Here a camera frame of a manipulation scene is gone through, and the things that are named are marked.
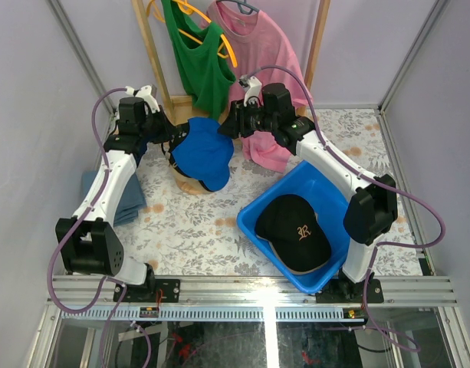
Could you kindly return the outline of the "blue baseball cap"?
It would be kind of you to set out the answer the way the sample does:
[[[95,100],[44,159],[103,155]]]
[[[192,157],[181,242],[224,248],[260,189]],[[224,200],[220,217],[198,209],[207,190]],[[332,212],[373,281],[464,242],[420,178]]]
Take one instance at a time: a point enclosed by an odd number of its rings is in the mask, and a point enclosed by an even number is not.
[[[230,138],[217,133],[219,123],[207,117],[188,119],[189,135],[170,152],[180,169],[192,178],[206,179],[222,168],[229,168],[234,153]]]

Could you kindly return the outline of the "beige baseball cap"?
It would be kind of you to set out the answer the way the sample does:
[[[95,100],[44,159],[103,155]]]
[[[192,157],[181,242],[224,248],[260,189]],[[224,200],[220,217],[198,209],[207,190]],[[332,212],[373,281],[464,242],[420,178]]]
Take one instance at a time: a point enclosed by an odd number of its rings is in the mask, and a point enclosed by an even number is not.
[[[187,182],[188,184],[195,184],[197,180],[188,176],[184,176],[182,173],[178,172],[176,168],[170,167],[170,172],[174,176],[176,181]]]

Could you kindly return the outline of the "black cap tan logo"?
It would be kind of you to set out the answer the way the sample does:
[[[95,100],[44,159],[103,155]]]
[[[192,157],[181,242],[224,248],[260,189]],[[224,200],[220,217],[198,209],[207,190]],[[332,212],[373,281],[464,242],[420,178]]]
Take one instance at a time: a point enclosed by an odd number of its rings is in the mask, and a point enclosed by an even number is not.
[[[292,273],[309,274],[332,255],[330,242],[310,203],[299,195],[272,200],[255,223],[255,234],[268,242],[275,257]]]

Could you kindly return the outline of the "black baseball cap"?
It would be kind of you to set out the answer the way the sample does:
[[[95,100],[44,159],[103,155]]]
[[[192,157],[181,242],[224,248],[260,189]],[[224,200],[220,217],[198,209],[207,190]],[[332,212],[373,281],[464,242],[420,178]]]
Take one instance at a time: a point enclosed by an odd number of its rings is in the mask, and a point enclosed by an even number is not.
[[[176,168],[179,173],[182,173],[184,176],[187,176],[177,165],[176,161],[173,158],[173,155],[170,152],[169,147],[168,149],[165,149],[165,146],[162,143],[160,145],[160,148],[162,150],[164,157],[166,158],[168,162],[169,171],[170,171],[170,167],[172,166],[173,168]],[[223,189],[228,184],[228,181],[230,179],[229,168],[228,167],[222,168],[220,171],[216,172],[213,176],[208,176],[206,179],[197,179],[197,178],[194,178],[194,179],[199,180],[206,189],[211,191],[211,193],[217,192]]]

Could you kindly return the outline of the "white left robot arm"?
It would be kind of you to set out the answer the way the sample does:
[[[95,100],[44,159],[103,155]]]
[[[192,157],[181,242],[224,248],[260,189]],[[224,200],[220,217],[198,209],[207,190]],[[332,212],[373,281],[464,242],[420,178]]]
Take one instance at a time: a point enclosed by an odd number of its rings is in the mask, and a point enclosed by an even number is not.
[[[114,231],[114,218],[128,182],[136,172],[148,145],[166,143],[177,135],[150,85],[124,87],[117,113],[117,133],[96,135],[101,162],[83,202],[69,218],[58,220],[56,255],[66,271],[98,274],[131,285],[140,302],[157,292],[150,267],[125,255]]]

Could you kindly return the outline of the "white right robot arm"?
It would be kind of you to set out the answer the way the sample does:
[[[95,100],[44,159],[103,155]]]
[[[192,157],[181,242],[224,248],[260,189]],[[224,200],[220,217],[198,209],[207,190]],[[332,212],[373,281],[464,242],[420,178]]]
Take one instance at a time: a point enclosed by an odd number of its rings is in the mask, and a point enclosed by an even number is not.
[[[358,301],[366,293],[363,280],[378,240],[397,219],[394,179],[361,168],[322,134],[316,118],[296,115],[283,84],[264,85],[254,74],[243,75],[238,82],[245,96],[233,103],[218,132],[236,138],[269,131],[280,146],[302,160],[239,212],[238,227],[299,291],[316,294],[342,271],[347,278],[338,285],[340,296],[347,302]],[[282,194],[303,196],[322,215],[332,250],[322,270],[298,276],[276,258],[267,241],[256,239],[256,220],[270,200]]]

